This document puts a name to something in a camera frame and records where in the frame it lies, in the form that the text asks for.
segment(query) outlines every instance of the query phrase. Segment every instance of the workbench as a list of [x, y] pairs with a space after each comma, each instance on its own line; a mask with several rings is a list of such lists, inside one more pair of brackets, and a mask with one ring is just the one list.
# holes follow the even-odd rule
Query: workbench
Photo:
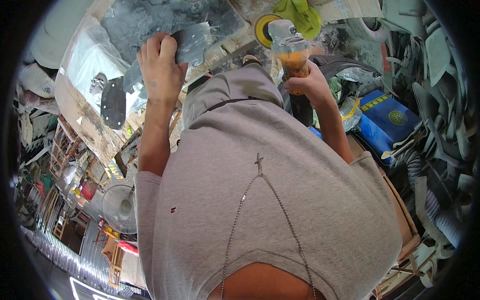
[[[217, 30], [212, 31], [215, 43], [205, 52], [205, 62], [199, 67], [189, 66], [185, 79], [184, 88], [193, 83], [204, 74], [213, 70], [221, 63], [229, 60], [238, 51], [247, 50], [257, 45], [255, 41], [252, 26], [256, 19], [265, 13], [271, 13], [272, 7], [278, 0], [230, 0], [211, 1], [212, 5], [216, 3], [215, 9], [219, 8], [223, 15], [214, 16], [206, 14], [212, 8], [205, 5], [209, 0], [188, 1], [184, 3], [185, 9], [182, 11], [180, 1], [165, 1], [169, 4], [170, 14], [173, 19], [165, 20], [164, 24], [158, 24], [162, 18], [158, 15], [152, 15], [150, 19], [148, 14], [139, 18], [142, 10], [148, 11], [148, 5], [163, 5], [159, 0], [143, 0], [133, 2], [125, 6], [125, 1], [115, 0], [95, 0], [87, 10], [85, 17], [80, 22], [75, 34], [73, 35], [63, 56], [60, 70], [56, 78], [55, 99], [58, 103], [60, 112], [77, 132], [78, 136], [85, 142], [88, 148], [98, 157], [100, 163], [107, 166], [115, 154], [127, 142], [130, 134], [138, 130], [144, 122], [144, 109], [141, 114], [132, 112], [125, 121], [121, 131], [115, 132], [111, 128], [102, 124], [100, 115], [86, 101], [85, 97], [72, 84], [69, 77], [66, 76], [69, 64], [72, 59], [72, 48], [78, 38], [79, 32], [86, 24], [87, 19], [96, 18], [103, 27], [106, 28], [110, 41], [121, 54], [121, 58], [128, 64], [135, 60], [135, 53], [138, 51], [142, 42], [147, 40], [151, 34], [158, 31], [167, 31], [172, 33], [183, 29], [195, 22], [203, 22], [204, 19], [216, 24]], [[316, 6], [323, 22], [334, 21], [351, 17], [377, 17], [381, 16], [380, 6], [377, 0], [322, 0], [314, 1], [322, 4]], [[124, 32], [115, 31], [116, 22], [125, 18], [125, 22], [130, 22]], [[132, 30], [134, 20], [138, 23], [138, 32]], [[184, 99], [185, 93], [179, 96], [179, 103]]]

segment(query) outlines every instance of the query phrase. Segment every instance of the man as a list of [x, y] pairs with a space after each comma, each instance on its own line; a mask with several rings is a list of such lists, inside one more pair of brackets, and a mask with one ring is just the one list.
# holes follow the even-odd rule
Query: man
[[369, 152], [355, 161], [318, 67], [290, 78], [315, 108], [323, 140], [282, 109], [255, 61], [184, 101], [175, 40], [138, 52], [149, 93], [135, 180], [138, 243], [153, 299], [363, 299], [402, 246], [387, 187]]

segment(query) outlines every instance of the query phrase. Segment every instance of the concrete floor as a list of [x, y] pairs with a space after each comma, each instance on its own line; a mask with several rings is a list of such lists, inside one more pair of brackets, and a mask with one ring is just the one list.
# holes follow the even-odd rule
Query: concrete floor
[[[311, 40], [312, 45], [325, 49], [327, 55], [344, 56], [350, 59], [358, 60], [370, 66], [373, 66], [377, 70], [381, 71], [382, 68], [382, 52], [379, 43], [373, 43], [364, 41], [357, 38], [351, 31], [347, 24], [343, 24], [340, 21], [338, 24], [325, 24], [322, 26], [318, 37]], [[259, 55], [260, 63], [265, 70], [270, 73], [271, 68], [271, 51], [261, 46], [256, 46], [250, 50], [238, 53], [232, 59], [226, 61], [222, 65], [218, 66], [212, 71], [212, 74], [220, 72], [227, 72], [241, 68], [242, 58], [246, 54]], [[174, 131], [170, 137], [170, 151], [173, 153], [177, 150], [177, 140], [180, 139], [180, 133], [182, 131], [181, 120], [177, 123]], [[133, 185], [133, 179], [137, 173], [136, 167], [133, 164], [128, 165], [127, 177], [123, 180], [111, 180], [105, 190], [117, 185], [126, 184]], [[99, 219], [102, 215], [102, 197], [103, 193], [97, 192], [93, 197], [91, 203], [85, 206], [85, 211], [94, 217]]]

